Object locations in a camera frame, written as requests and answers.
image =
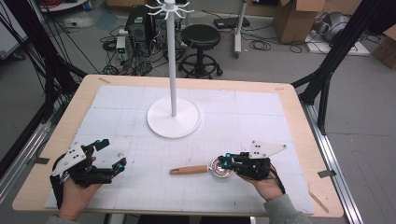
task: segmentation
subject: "robotic hand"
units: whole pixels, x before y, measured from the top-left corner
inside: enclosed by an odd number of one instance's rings
[[[49,180],[58,208],[61,207],[63,201],[64,181],[69,176],[76,184],[88,187],[90,184],[110,184],[114,176],[125,170],[125,158],[117,161],[108,169],[96,168],[96,166],[92,165],[93,152],[95,150],[99,151],[108,145],[110,145],[108,139],[97,140],[90,145],[81,146],[81,148],[70,148],[56,160]]]
[[[271,164],[271,160],[268,158],[284,149],[286,149],[286,145],[253,141],[250,152],[241,152],[239,155],[227,153],[225,156],[219,156],[218,159],[221,168],[233,170],[243,178],[258,181],[273,178],[282,193],[286,193],[276,170]]]

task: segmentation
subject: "tool with wooden handle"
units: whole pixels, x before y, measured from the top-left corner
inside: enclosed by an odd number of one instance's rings
[[[190,175],[190,174],[200,174],[206,173],[210,170],[207,165],[199,165],[199,166],[185,166],[179,167],[176,169],[171,169],[169,171],[170,175]]]
[[[213,175],[215,175],[217,177],[226,178],[231,175],[232,170],[227,170],[227,169],[221,168],[219,159],[215,158],[210,163],[210,166],[199,165],[199,166],[179,167],[176,169],[171,169],[169,171],[169,174],[171,174],[171,175],[190,175],[190,174],[206,173],[208,171],[212,171]]]

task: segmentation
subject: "cardboard box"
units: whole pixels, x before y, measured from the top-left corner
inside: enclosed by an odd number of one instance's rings
[[[274,27],[280,42],[304,43],[325,0],[279,0]]]
[[[386,37],[373,52],[379,61],[390,69],[396,69],[396,25],[384,32]]]
[[[276,6],[255,5],[252,0],[247,1],[246,15],[274,17]]]
[[[353,15],[361,0],[326,0],[323,12],[341,12],[344,15]]]

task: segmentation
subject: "floor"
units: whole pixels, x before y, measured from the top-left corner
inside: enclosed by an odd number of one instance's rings
[[[92,18],[89,28],[70,30],[70,36],[86,54],[96,70],[106,65],[106,52],[99,41],[109,32],[126,22],[126,14],[110,11],[106,4],[97,4],[96,9],[85,14],[81,8],[54,14],[58,20],[76,15]],[[203,12],[191,18],[191,22],[213,25],[217,17]],[[271,24],[269,19],[248,17],[251,22],[246,29],[256,29]],[[274,37],[272,26],[257,31],[244,31],[255,35]],[[80,69],[97,74],[73,43],[61,34],[73,64]],[[312,54],[304,46],[300,49],[270,43],[268,51],[251,49],[250,40],[242,41],[242,54],[238,59],[233,54],[233,34],[221,33],[220,43],[208,52],[218,60],[224,74],[214,79],[243,80],[255,82],[291,83],[314,72],[325,55]],[[362,41],[370,52],[376,44]],[[160,59],[153,65],[164,63]],[[147,76],[167,77],[167,64],[156,67]],[[396,223],[396,72],[388,69],[373,56],[347,56],[336,70],[330,88],[326,118],[326,130],[332,148],[343,170],[346,182],[361,212],[365,223]],[[15,142],[23,128],[44,102],[43,91],[35,70],[29,60],[8,59],[0,62],[0,158]],[[4,223],[44,223],[52,213],[17,212],[12,201],[29,174],[24,170],[8,196],[0,204],[0,216]],[[101,223],[104,215],[84,214],[81,223]],[[199,218],[192,217],[191,223]],[[313,223],[347,223],[345,217],[311,218]],[[126,223],[135,223],[137,217],[128,216]],[[258,223],[268,223],[259,218]]]

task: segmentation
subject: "wooden handle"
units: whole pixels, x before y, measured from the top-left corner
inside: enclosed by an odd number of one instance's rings
[[[186,166],[186,167],[179,167],[176,169],[171,169],[169,174],[171,175],[190,175],[190,174],[199,174],[199,173],[206,173],[208,171],[206,165],[200,166]]]

